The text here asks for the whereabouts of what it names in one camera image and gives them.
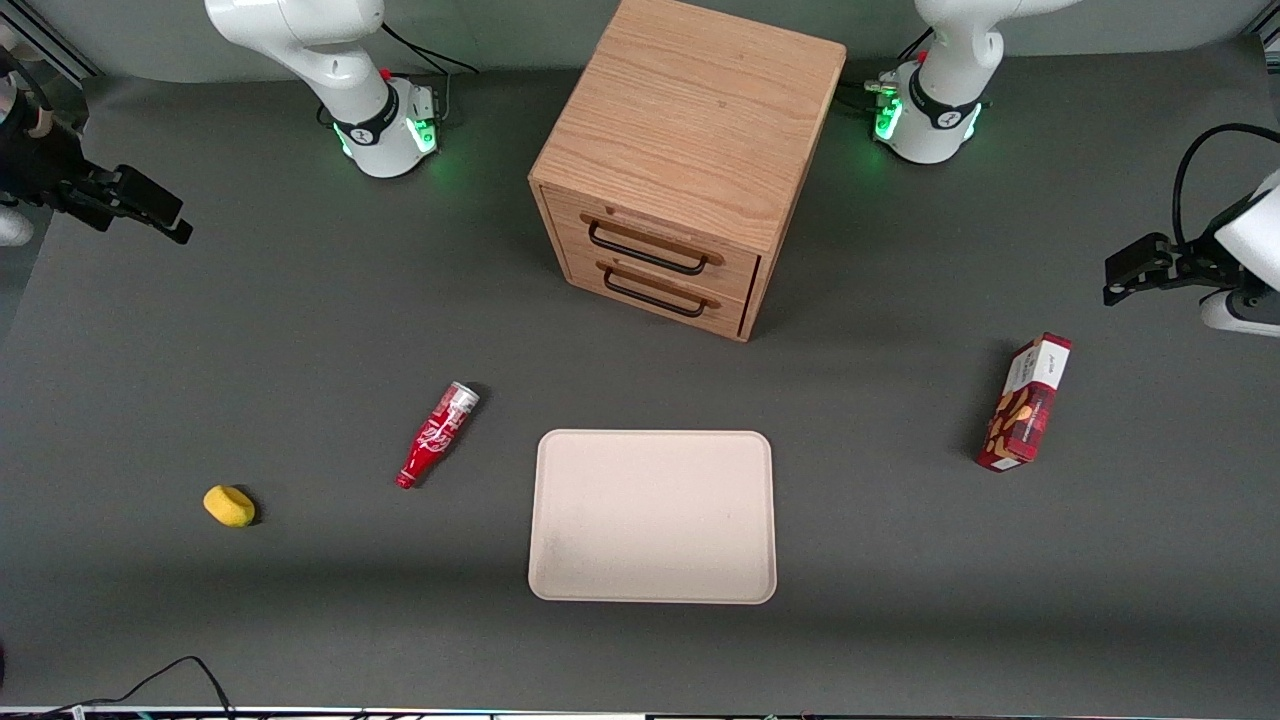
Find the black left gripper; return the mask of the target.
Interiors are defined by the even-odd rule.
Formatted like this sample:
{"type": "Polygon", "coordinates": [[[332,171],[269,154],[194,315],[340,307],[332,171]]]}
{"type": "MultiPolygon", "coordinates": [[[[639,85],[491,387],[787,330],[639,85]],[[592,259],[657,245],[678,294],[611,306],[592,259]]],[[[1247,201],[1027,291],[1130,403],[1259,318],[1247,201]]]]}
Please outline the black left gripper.
{"type": "Polygon", "coordinates": [[[1148,233],[1107,258],[1103,305],[1114,307],[1134,293],[1152,290],[1192,286],[1239,290],[1245,274],[1213,234],[1176,241],[1164,233],[1148,233]]]}

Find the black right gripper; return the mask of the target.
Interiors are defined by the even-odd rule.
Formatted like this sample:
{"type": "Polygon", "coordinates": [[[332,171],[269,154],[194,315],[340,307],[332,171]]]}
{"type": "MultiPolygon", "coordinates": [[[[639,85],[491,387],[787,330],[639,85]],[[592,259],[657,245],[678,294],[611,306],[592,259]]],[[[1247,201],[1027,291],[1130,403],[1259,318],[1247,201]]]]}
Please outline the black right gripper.
{"type": "Polygon", "coordinates": [[[105,233],[116,219],[145,225],[186,246],[195,229],[180,219],[183,202],[141,170],[114,169],[113,196],[100,181],[105,169],[90,161],[79,137],[52,123],[35,137],[37,111],[12,111],[3,119],[3,192],[22,202],[74,217],[105,233]]]}

